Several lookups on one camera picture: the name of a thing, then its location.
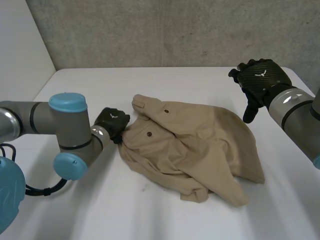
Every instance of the gray robot arm segment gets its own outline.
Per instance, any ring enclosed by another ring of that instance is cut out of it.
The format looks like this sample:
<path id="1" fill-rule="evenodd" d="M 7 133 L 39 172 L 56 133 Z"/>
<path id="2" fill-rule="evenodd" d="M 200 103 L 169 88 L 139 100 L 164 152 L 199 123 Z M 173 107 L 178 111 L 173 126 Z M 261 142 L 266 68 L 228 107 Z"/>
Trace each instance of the gray robot arm segment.
<path id="1" fill-rule="evenodd" d="M 320 91 L 315 98 L 301 89 L 278 94 L 269 114 L 291 140 L 320 168 Z"/>

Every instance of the white table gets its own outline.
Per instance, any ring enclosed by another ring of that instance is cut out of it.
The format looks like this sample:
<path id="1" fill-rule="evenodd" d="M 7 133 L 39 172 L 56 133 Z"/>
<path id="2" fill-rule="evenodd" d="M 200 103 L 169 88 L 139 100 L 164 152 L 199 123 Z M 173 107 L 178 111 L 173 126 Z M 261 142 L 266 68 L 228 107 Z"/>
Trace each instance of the white table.
<path id="1" fill-rule="evenodd" d="M 97 68 L 56 72 L 35 101 L 61 92 L 86 97 L 91 124 L 104 107 L 136 119 L 135 94 L 227 108 L 242 117 L 247 100 L 228 77 L 231 67 Z M 285 68 L 293 85 L 311 93 Z M 271 119 L 266 108 L 248 125 L 265 173 L 265 185 L 239 180 L 250 202 L 233 208 L 215 194 L 203 203 L 133 172 L 114 144 L 89 169 L 49 197 L 29 197 L 0 240 L 317 240 L 320 239 L 320 171 Z M 13 144 L 27 183 L 52 187 L 59 177 L 55 136 L 25 135 Z"/>

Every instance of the khaki shirt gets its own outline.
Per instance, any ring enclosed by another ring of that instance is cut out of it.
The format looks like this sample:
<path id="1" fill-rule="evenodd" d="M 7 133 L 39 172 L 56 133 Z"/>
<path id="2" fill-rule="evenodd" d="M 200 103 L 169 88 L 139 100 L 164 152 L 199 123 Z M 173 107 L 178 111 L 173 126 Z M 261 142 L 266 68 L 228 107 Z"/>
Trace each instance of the khaki shirt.
<path id="1" fill-rule="evenodd" d="M 182 200 L 200 203 L 212 191 L 238 207 L 248 198 L 234 176 L 265 182 L 256 140 L 233 112 L 142 95 L 132 106 L 138 118 L 123 134 L 121 157 Z"/>

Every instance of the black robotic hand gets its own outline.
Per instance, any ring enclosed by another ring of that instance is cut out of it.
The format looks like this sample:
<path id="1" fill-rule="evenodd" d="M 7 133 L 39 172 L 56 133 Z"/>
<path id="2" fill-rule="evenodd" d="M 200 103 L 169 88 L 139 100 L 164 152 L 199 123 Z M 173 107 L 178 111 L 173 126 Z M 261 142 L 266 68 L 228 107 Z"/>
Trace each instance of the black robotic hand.
<path id="1" fill-rule="evenodd" d="M 240 63 L 237 69 L 232 69 L 228 76 L 240 85 L 248 100 L 243 115 L 247 124 L 255 119 L 259 108 L 269 108 L 275 96 L 294 88 L 287 74 L 271 59 L 251 59 L 247 64 Z"/>
<path id="2" fill-rule="evenodd" d="M 96 118 L 94 125 L 103 127 L 115 144 L 122 142 L 121 133 L 125 130 L 130 121 L 130 115 L 125 114 L 116 108 L 106 107 Z"/>

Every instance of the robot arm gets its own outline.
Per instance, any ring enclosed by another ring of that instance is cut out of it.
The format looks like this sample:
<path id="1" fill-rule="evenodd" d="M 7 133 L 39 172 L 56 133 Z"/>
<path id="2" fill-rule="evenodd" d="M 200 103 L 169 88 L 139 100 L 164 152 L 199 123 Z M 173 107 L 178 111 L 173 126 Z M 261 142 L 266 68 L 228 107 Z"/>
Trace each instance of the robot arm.
<path id="1" fill-rule="evenodd" d="M 85 97 L 78 93 L 60 93 L 49 102 L 3 101 L 0 144 L 24 134 L 56 135 L 60 153 L 54 170 L 63 179 L 78 180 L 129 120 L 123 111 L 105 108 L 90 127 Z"/>
<path id="2" fill-rule="evenodd" d="M 78 93 L 61 93 L 49 102 L 0 102 L 0 149 L 13 147 L 4 142 L 24 134 L 56 135 L 60 153 L 53 161 L 55 172 L 62 178 L 53 188 L 39 190 L 26 185 L 19 166 L 5 156 L 0 157 L 0 234 L 19 213 L 25 194 L 50 195 L 67 180 L 82 178 L 90 165 L 113 140 L 120 143 L 121 132 L 130 116 L 115 108 L 105 108 L 90 127 L 85 97 Z"/>
<path id="3" fill-rule="evenodd" d="M 315 98 L 292 86 L 286 73 L 272 60 L 250 60 L 229 73 L 248 99 L 243 121 L 254 120 L 266 106 L 273 120 L 320 169 L 320 91 Z"/>

